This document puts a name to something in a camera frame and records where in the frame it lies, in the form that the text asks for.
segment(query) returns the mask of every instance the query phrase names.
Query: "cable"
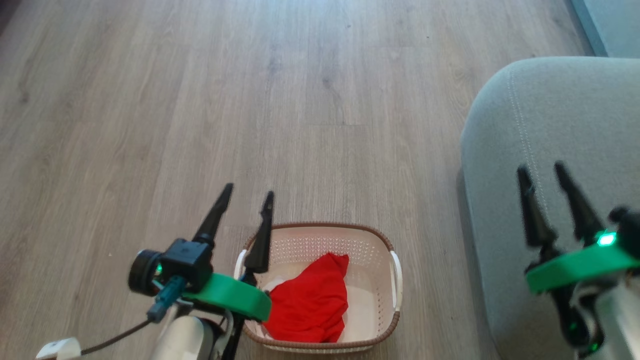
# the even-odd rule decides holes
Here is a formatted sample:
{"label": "cable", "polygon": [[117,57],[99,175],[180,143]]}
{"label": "cable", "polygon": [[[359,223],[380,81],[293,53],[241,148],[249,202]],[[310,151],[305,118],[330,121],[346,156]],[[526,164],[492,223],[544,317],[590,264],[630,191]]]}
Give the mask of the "cable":
{"label": "cable", "polygon": [[138,325],[132,327],[131,329],[129,329],[129,330],[121,333],[120,335],[115,336],[115,337],[113,337],[113,338],[111,338],[111,339],[109,339],[109,340],[107,340],[107,341],[105,341],[105,342],[103,342],[101,344],[95,345],[94,347],[83,349],[82,351],[80,351],[80,356],[84,356],[84,355],[87,355],[87,354],[91,354],[92,352],[96,352],[98,350],[102,350],[103,348],[106,348],[109,345],[112,345],[112,344],[114,344],[114,343],[126,338],[127,336],[129,336],[129,335],[133,334],[134,332],[142,329],[143,327],[149,325],[150,323],[151,323],[150,320],[145,320],[145,321],[139,323]]}

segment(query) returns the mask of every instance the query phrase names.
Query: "basket handle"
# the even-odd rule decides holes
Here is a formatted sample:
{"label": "basket handle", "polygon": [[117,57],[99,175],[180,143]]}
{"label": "basket handle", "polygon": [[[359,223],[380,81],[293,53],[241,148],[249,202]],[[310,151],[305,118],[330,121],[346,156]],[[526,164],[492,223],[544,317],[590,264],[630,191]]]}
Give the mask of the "basket handle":
{"label": "basket handle", "polygon": [[246,255],[246,252],[247,252],[246,249],[242,250],[240,255],[238,255],[238,260],[236,260],[236,267],[234,268],[235,280],[240,280],[240,274],[242,274],[242,267],[243,267],[242,262],[244,261],[244,256]]}
{"label": "basket handle", "polygon": [[391,254],[391,258],[393,260],[393,265],[394,265],[394,282],[395,282],[395,288],[396,288],[396,293],[394,294],[394,303],[396,306],[396,311],[400,311],[400,306],[402,305],[402,292],[403,292],[403,285],[402,285],[402,267],[400,267],[400,259],[398,259],[398,255],[396,254],[395,251],[390,251],[389,252]]}

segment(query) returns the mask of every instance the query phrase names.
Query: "green bracket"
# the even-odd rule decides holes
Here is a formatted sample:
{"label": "green bracket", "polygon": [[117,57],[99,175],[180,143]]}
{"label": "green bracket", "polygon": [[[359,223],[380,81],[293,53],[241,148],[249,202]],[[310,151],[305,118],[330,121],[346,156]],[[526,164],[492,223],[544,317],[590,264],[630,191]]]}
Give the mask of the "green bracket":
{"label": "green bracket", "polygon": [[598,243],[559,256],[527,272],[532,293],[559,288],[609,274],[640,267],[640,261],[615,242],[615,233],[600,233]]}
{"label": "green bracket", "polygon": [[200,292],[185,292],[182,297],[222,307],[262,322],[269,320],[271,312],[271,299],[262,290],[215,272]]}

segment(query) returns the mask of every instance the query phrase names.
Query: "led light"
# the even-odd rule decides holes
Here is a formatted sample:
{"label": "led light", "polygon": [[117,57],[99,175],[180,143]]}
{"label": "led light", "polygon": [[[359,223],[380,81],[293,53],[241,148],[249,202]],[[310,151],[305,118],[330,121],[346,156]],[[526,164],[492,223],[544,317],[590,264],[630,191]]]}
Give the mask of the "led light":
{"label": "led light", "polygon": [[605,233],[598,239],[598,245],[600,246],[609,246],[614,242],[616,242],[616,233]]}

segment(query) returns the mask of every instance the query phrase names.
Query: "beige basket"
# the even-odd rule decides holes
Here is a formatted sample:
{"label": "beige basket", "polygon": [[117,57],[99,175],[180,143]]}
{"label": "beige basket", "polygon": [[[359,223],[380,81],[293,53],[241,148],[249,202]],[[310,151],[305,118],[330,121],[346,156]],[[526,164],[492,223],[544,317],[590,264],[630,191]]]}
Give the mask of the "beige basket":
{"label": "beige basket", "polygon": [[[243,272],[244,257],[255,237],[238,256],[234,277]],[[298,276],[311,262],[332,252],[349,254],[344,280],[349,308],[337,343],[294,343],[265,337],[262,326],[246,322],[244,333],[268,348],[309,354],[339,354],[367,350],[395,330],[402,304],[402,270],[387,238],[366,226],[334,223],[274,225],[271,232],[269,272],[257,275],[262,288],[276,277]]]}

